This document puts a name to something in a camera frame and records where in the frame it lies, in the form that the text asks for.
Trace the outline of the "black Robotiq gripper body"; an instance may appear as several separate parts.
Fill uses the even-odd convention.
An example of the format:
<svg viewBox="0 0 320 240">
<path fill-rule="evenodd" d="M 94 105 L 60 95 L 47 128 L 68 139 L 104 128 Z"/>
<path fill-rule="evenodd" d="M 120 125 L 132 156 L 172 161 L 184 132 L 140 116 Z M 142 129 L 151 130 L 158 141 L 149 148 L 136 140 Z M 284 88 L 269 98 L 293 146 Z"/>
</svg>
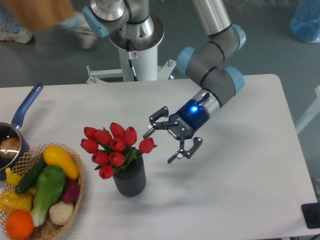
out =
<svg viewBox="0 0 320 240">
<path fill-rule="evenodd" d="M 196 100 L 190 99 L 176 113 L 169 116 L 170 122 L 177 122 L 169 126 L 168 132 L 176 139 L 181 138 L 181 129 L 184 128 L 184 139 L 191 139 L 195 132 L 209 120 L 209 114 Z"/>
</svg>

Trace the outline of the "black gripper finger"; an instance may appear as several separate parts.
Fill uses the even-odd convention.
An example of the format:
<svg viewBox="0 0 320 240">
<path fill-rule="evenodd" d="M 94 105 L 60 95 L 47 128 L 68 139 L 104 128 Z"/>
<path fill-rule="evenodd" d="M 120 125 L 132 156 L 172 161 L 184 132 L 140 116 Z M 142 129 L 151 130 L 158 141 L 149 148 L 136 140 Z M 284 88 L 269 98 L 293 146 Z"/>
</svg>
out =
<svg viewBox="0 0 320 240">
<path fill-rule="evenodd" d="M 179 135 L 177 136 L 177 140 L 179 140 L 179 148 L 178 150 L 167 160 L 168 164 L 171 164 L 175 159 L 187 158 L 190 159 L 194 153 L 199 149 L 199 147 L 203 143 L 203 139 L 197 136 L 189 136 L 187 135 L 187 129 L 185 127 L 181 127 L 179 129 Z M 185 149 L 185 141 L 192 139 L 192 147 L 187 150 Z"/>
<path fill-rule="evenodd" d="M 178 126 L 177 120 L 170 120 L 169 109 L 167 106 L 163 106 L 154 112 L 148 119 L 148 131 L 143 135 L 143 138 L 150 137 L 156 130 L 168 130 L 169 127 Z"/>
</svg>

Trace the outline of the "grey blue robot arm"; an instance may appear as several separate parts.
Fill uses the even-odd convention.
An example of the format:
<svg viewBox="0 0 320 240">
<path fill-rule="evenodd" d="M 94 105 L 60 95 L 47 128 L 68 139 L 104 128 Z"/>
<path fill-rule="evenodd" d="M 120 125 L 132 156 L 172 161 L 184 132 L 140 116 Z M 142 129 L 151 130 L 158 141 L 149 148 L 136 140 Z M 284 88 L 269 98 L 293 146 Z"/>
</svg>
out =
<svg viewBox="0 0 320 240">
<path fill-rule="evenodd" d="M 145 133 L 149 137 L 156 130 L 166 130 L 179 141 L 179 150 L 169 163 L 193 156 L 202 144 L 196 131 L 244 86 L 238 69 L 221 69 L 220 65 L 244 45 L 245 32 L 231 23 L 222 1 L 195 0 L 193 5 L 209 41 L 201 49 L 186 47 L 173 65 L 200 90 L 176 113 L 163 107 L 152 114 Z M 92 0 L 82 14 L 97 36 L 108 36 L 117 47 L 125 82 L 160 78 L 163 70 L 158 68 L 158 45 L 164 37 L 164 25 L 150 12 L 147 0 Z"/>
</svg>

